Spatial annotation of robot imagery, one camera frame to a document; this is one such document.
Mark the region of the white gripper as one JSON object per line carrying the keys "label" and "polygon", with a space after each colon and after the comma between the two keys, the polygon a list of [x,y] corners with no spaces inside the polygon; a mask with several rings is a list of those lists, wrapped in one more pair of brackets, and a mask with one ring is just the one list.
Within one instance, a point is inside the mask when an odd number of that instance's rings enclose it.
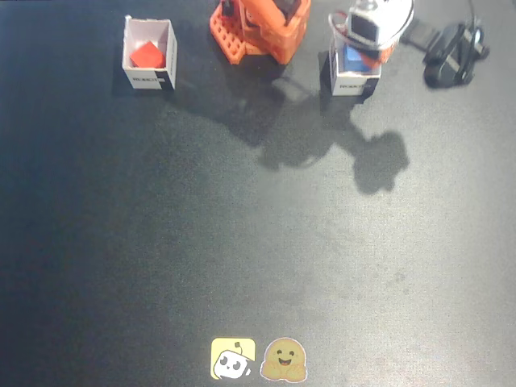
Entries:
{"label": "white gripper", "polygon": [[376,69],[389,61],[401,35],[414,17],[414,1],[356,1],[347,17],[347,37],[359,48],[363,63]]}

